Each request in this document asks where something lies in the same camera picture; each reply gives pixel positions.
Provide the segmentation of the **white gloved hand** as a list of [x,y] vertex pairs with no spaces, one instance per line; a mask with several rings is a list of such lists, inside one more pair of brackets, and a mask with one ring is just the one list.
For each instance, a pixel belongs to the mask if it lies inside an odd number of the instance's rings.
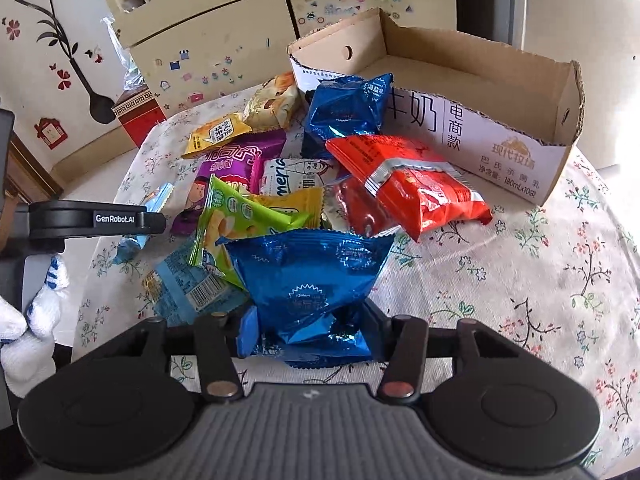
[[6,385],[19,399],[56,371],[53,331],[69,284],[62,256],[54,255],[42,286],[24,311],[1,299],[1,367]]

